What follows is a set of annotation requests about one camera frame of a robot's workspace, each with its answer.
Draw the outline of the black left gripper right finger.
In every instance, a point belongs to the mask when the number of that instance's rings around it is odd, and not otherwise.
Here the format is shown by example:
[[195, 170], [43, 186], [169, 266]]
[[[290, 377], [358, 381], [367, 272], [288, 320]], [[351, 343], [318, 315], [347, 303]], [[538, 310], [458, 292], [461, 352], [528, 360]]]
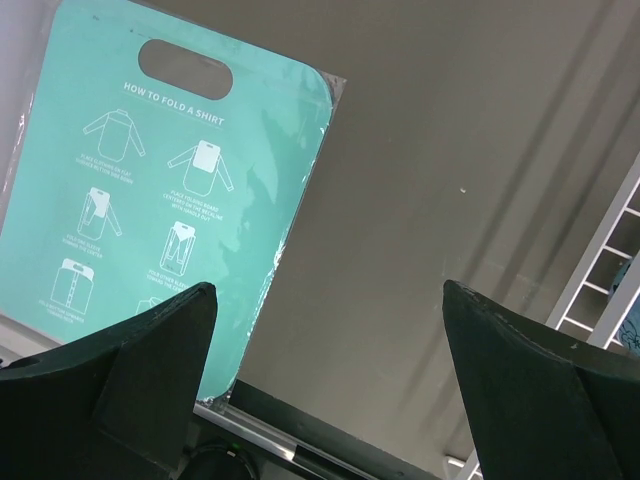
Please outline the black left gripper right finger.
[[636, 479], [639, 361], [443, 285], [443, 320], [486, 479]]

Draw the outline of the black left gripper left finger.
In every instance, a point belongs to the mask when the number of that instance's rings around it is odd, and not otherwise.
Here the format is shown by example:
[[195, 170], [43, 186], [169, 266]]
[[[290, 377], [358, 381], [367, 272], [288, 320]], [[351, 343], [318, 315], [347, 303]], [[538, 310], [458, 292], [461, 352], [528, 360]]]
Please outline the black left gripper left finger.
[[1, 370], [4, 479], [167, 479], [177, 470], [217, 316], [201, 282]]

